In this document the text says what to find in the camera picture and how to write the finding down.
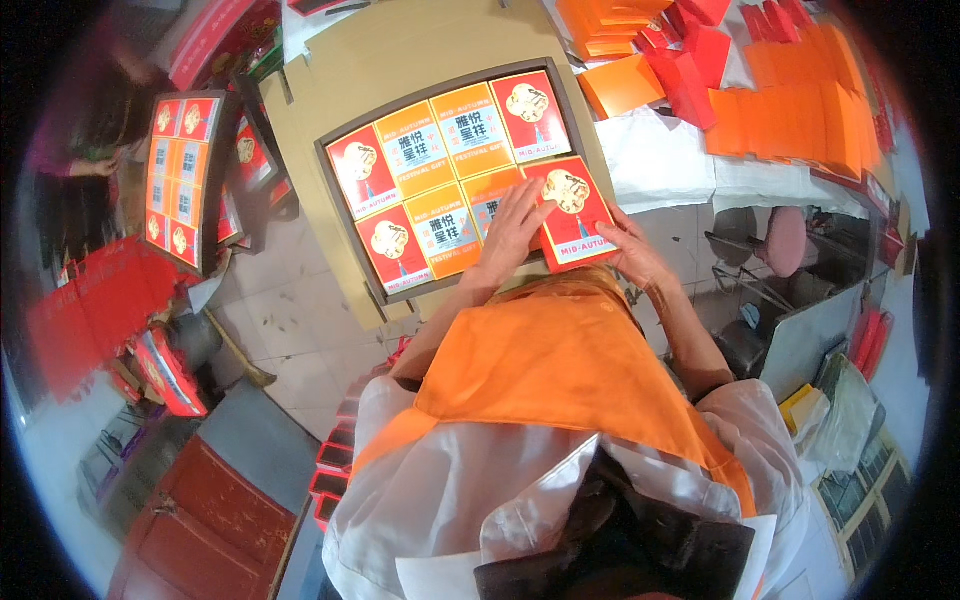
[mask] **person's left hand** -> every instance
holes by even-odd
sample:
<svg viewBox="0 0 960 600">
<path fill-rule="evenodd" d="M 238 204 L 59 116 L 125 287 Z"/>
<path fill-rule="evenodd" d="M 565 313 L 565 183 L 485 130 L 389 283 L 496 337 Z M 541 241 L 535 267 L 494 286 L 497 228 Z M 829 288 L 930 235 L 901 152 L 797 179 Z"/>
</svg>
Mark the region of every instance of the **person's left hand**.
<svg viewBox="0 0 960 600">
<path fill-rule="evenodd" d="M 523 264 L 537 229 L 557 207 L 553 201 L 537 206 L 545 183 L 543 178 L 527 180 L 511 187 L 500 200 L 480 260 L 473 267 L 493 288 L 506 283 Z"/>
</svg>

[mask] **tile floor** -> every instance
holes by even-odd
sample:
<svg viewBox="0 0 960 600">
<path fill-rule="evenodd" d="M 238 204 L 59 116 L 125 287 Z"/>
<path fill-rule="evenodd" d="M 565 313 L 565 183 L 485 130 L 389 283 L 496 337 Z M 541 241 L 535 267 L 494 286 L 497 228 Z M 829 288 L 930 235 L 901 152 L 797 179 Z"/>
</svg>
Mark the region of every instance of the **tile floor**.
<svg viewBox="0 0 960 600">
<path fill-rule="evenodd" d="M 769 213 L 756 209 L 759 239 L 766 234 Z M 735 318 L 739 296 L 717 294 L 710 270 L 718 261 L 704 237 L 713 226 L 712 205 L 662 208 L 633 218 L 680 277 L 708 327 Z M 248 358 L 278 375 L 267 393 L 304 428 L 324 439 L 349 384 L 386 360 L 402 335 L 416 333 L 420 317 L 415 314 L 364 331 L 350 315 L 302 213 L 293 222 L 270 223 L 266 248 L 258 255 L 234 256 L 209 306 Z M 769 275 L 755 258 L 746 266 L 760 276 Z M 663 356 L 669 348 L 660 320 L 649 299 L 637 295 L 634 314 L 656 354 Z M 226 349 L 215 357 L 213 368 L 222 385 L 242 373 Z"/>
</svg>

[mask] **person's right hand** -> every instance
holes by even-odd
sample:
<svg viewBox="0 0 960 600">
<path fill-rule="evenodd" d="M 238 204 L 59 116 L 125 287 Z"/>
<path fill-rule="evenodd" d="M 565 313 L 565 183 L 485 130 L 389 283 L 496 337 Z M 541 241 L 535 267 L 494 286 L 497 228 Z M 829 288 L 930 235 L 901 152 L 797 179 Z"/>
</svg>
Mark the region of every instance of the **person's right hand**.
<svg viewBox="0 0 960 600">
<path fill-rule="evenodd" d="M 641 290 L 676 278 L 660 254 L 647 241 L 643 229 L 616 204 L 608 204 L 608 208 L 617 227 L 597 223 L 597 233 L 613 242 L 620 250 L 607 262 Z"/>
</svg>

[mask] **yellow box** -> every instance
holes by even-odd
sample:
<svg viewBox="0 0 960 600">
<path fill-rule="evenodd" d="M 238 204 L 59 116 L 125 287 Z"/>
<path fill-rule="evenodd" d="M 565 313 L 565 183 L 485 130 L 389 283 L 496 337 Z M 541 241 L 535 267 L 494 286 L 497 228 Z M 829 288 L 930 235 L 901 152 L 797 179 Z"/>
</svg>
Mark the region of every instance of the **yellow box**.
<svg viewBox="0 0 960 600">
<path fill-rule="evenodd" d="M 461 273 L 480 259 L 480 241 L 459 183 L 427 192 L 404 205 L 434 278 Z"/>
<path fill-rule="evenodd" d="M 500 206 L 500 199 L 511 185 L 522 181 L 520 170 L 509 166 L 460 182 L 482 241 L 487 241 L 487 232 Z"/>
<path fill-rule="evenodd" d="M 507 132 L 486 82 L 430 99 L 457 179 L 514 163 Z"/>
<path fill-rule="evenodd" d="M 456 181 L 426 100 L 375 121 L 373 127 L 404 200 Z"/>
</svg>

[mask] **window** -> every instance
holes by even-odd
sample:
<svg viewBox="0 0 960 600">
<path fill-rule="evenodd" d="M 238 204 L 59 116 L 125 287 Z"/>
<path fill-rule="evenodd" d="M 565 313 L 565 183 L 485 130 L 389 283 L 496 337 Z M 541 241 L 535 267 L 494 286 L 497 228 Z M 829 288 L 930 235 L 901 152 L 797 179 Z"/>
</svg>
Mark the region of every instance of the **window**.
<svg viewBox="0 0 960 600">
<path fill-rule="evenodd" d="M 910 480 L 903 456 L 881 428 L 864 448 L 855 472 L 827 472 L 813 489 L 853 580 L 866 571 L 893 518 L 906 506 Z"/>
</svg>

